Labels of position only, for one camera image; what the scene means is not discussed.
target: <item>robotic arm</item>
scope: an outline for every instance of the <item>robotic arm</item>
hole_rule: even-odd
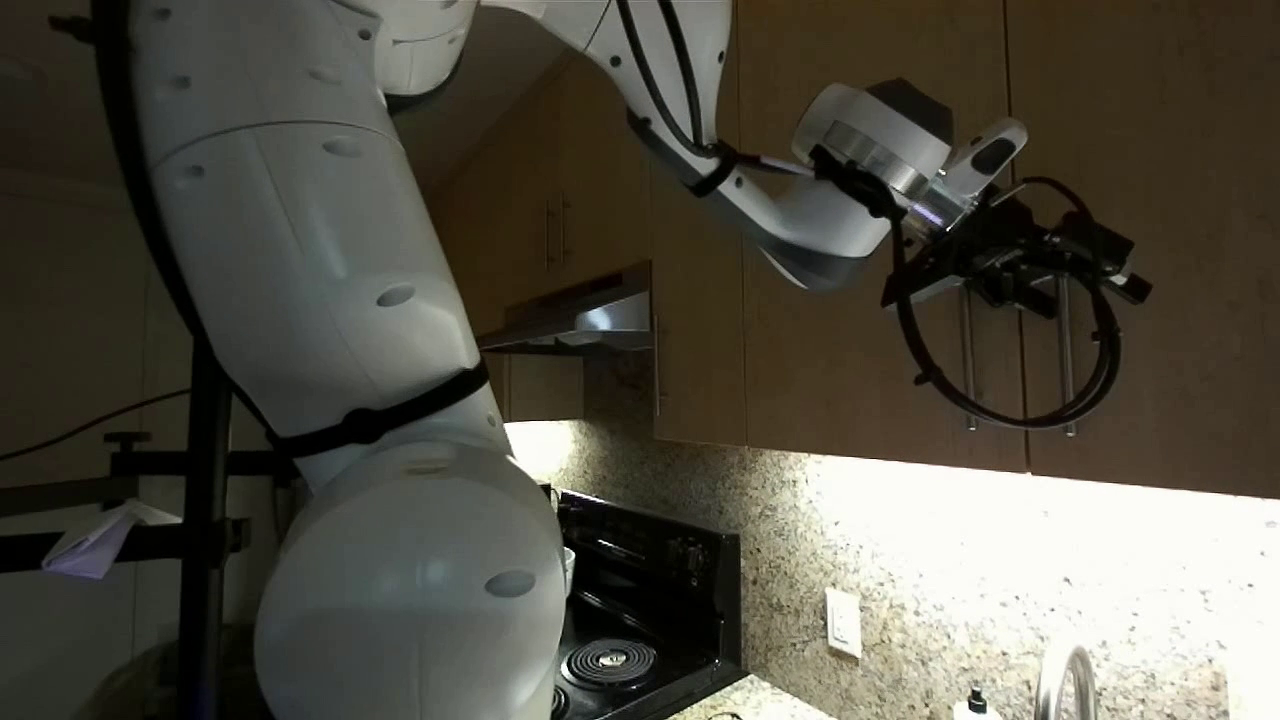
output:
[[[730,0],[490,0],[591,55],[676,174],[799,289],[906,219],[954,231],[1025,149],[954,152],[909,85],[830,86],[799,164],[715,137]],[[312,484],[261,604],[279,720],[550,715],[569,575],[388,121],[438,93],[475,0],[95,0],[101,75],[169,289]],[[785,173],[768,197],[747,173]],[[902,272],[909,294],[941,265]]]

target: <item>metal pole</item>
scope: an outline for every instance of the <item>metal pole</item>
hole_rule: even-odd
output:
[[[223,628],[223,510],[228,510],[228,422],[233,384],[211,347],[195,341],[188,408],[188,487],[183,487],[183,584],[181,584],[181,715],[220,711],[220,628]]]

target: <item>power outlet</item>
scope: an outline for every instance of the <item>power outlet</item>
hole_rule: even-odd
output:
[[[865,598],[830,588],[830,647],[865,661]]]

